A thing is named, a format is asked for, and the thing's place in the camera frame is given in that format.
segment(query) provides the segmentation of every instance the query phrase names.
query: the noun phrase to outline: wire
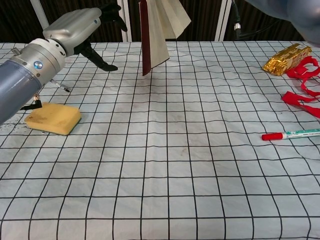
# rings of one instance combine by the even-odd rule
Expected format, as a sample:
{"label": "wire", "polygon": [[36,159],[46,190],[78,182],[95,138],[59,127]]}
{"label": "wire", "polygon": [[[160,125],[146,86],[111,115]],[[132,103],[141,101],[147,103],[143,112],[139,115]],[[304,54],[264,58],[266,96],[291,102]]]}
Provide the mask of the wire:
{"label": "wire", "polygon": [[272,24],[268,25],[268,26],[265,26],[264,28],[260,29],[260,30],[257,30],[257,31],[253,31],[253,32],[248,32],[248,33],[242,33],[240,35],[240,39],[246,39],[246,38],[249,38],[249,37],[253,37],[257,34],[260,34],[270,28],[272,28],[274,25],[278,24],[279,22],[281,21],[281,19],[277,19],[275,20]]}
{"label": "wire", "polygon": [[241,18],[240,18],[240,14],[239,14],[239,9],[236,3],[236,0],[232,0],[232,7],[233,7],[233,11],[235,14],[235,20],[234,20],[234,31],[235,31],[235,40],[243,40],[249,37],[253,37],[259,33],[262,33],[268,29],[270,29],[271,27],[273,27],[274,25],[276,25],[277,23],[279,23],[281,21],[281,19],[277,19],[276,21],[274,21],[272,24],[269,24],[268,26],[265,26],[262,29],[256,30],[256,31],[252,31],[252,32],[247,32],[247,33],[242,33],[241,32]]}

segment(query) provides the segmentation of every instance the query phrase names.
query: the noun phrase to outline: dark background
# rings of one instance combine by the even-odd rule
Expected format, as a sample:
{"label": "dark background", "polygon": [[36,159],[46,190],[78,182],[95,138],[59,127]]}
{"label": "dark background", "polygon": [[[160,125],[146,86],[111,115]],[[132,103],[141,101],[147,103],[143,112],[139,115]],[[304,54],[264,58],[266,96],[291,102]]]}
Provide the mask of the dark background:
{"label": "dark background", "polygon": [[[42,28],[29,0],[0,0],[0,42],[29,43],[41,38]],[[180,0],[192,23],[178,41],[214,41],[221,0]],[[116,0],[40,0],[49,24],[63,14],[82,8],[97,7]],[[236,0],[244,32],[251,32],[276,21],[244,0]],[[128,0],[132,41],[141,41],[138,0]],[[231,9],[225,41],[234,40],[234,12]],[[302,41],[291,23],[281,20],[275,26],[246,40]],[[92,42],[122,42],[121,30],[114,23],[102,25]]]}

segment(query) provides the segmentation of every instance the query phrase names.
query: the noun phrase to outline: yellow sponge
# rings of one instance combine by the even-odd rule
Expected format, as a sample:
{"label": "yellow sponge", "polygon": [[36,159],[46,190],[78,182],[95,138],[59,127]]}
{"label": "yellow sponge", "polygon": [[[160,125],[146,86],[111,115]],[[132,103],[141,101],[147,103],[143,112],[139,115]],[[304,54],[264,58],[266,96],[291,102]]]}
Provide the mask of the yellow sponge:
{"label": "yellow sponge", "polygon": [[55,103],[42,103],[24,120],[30,129],[68,135],[81,119],[79,109]]}

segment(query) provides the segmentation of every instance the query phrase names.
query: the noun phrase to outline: marker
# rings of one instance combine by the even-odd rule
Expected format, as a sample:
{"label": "marker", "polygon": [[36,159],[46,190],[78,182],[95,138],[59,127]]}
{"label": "marker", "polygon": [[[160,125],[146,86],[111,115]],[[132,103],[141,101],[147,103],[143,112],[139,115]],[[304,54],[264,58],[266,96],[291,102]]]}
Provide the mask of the marker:
{"label": "marker", "polygon": [[65,86],[65,85],[63,85],[63,84],[60,84],[60,83],[58,83],[57,81],[55,81],[55,80],[53,80],[53,79],[51,79],[50,82],[53,83],[53,84],[55,84],[58,88],[66,91],[67,93],[70,93],[70,90],[69,90],[69,88],[68,88],[67,86]]}
{"label": "marker", "polygon": [[287,131],[262,135],[263,141],[282,140],[282,139],[298,139],[320,136],[320,129],[310,129],[303,131]]}

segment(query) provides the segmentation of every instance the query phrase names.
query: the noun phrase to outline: red cap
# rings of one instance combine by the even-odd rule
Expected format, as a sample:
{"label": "red cap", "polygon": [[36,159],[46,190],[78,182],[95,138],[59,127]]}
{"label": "red cap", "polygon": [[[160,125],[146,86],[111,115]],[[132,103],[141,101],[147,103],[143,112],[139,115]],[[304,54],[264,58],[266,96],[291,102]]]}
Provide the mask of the red cap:
{"label": "red cap", "polygon": [[263,141],[271,141],[271,140],[281,140],[284,138],[282,133],[271,133],[262,135]]}

